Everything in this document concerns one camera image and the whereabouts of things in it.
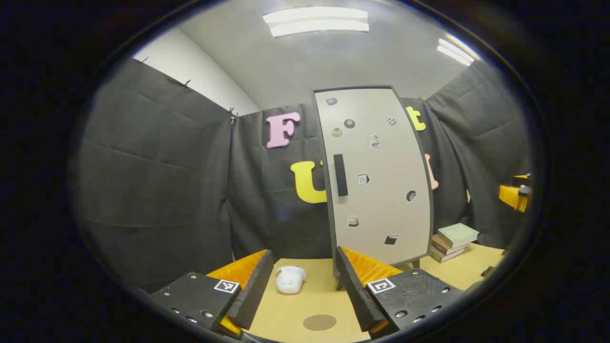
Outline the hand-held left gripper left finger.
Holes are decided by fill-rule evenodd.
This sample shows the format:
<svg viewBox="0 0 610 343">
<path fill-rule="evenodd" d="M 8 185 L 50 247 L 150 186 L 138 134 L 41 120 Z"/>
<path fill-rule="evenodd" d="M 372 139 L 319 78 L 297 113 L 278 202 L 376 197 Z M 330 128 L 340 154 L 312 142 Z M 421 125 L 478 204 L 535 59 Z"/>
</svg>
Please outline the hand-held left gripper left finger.
<svg viewBox="0 0 610 343">
<path fill-rule="evenodd" d="M 202 329 L 239 339 L 251 328 L 272 270 L 272 252 L 262 250 L 206 275 L 187 272 L 150 300 Z"/>
</svg>

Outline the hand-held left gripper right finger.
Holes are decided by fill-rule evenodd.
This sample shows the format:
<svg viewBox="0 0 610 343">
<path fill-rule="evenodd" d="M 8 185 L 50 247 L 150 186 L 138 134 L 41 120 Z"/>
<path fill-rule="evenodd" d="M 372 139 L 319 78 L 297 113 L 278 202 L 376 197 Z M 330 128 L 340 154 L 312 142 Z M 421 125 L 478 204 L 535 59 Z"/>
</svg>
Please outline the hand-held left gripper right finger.
<svg viewBox="0 0 610 343">
<path fill-rule="evenodd" d="M 360 329 L 373 339 L 424 326 L 465 295 L 422 269 L 401 271 L 345 247 L 336 248 L 335 264 Z"/>
</svg>

